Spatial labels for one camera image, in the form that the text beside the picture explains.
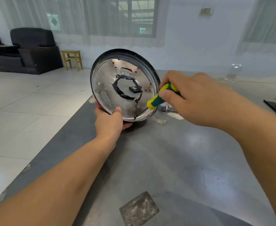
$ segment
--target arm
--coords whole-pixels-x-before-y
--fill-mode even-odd
[[[182,117],[221,129],[238,141],[276,214],[276,116],[204,73],[187,77],[169,71],[160,87],[168,82],[181,96],[170,90],[160,96]]]
[[[0,226],[72,225],[121,130],[132,124],[123,125],[120,107],[95,113],[96,138],[0,205]]]

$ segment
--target forearm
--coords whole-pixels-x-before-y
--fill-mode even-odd
[[[242,116],[229,134],[241,145],[247,162],[276,213],[276,116],[257,108]]]
[[[0,205],[0,225],[72,225],[112,147],[97,138],[85,144]]]

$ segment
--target right hand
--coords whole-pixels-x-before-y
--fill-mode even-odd
[[[250,110],[261,110],[226,84],[216,82],[205,73],[185,76],[170,70],[159,88],[168,82],[178,88],[181,96],[171,90],[160,91],[159,96],[196,125],[225,130],[235,120],[250,116]]]

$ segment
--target hand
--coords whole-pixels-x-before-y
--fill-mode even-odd
[[[254,113],[260,109],[205,73],[188,77],[171,70],[164,77],[160,88],[168,82],[178,88],[181,96],[171,90],[163,90],[159,92],[160,97],[170,103],[182,117],[196,125],[226,131],[227,125],[233,125],[235,120],[250,117],[250,110]]]
[[[112,115],[105,111],[95,109],[97,119],[95,121],[96,136],[112,145],[114,149],[122,130],[132,126],[132,122],[123,124],[121,108],[117,107]]]

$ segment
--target small black device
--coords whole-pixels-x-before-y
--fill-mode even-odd
[[[141,92],[141,88],[138,89],[136,86],[129,86],[128,87],[130,91],[132,91],[133,93],[140,93]]]

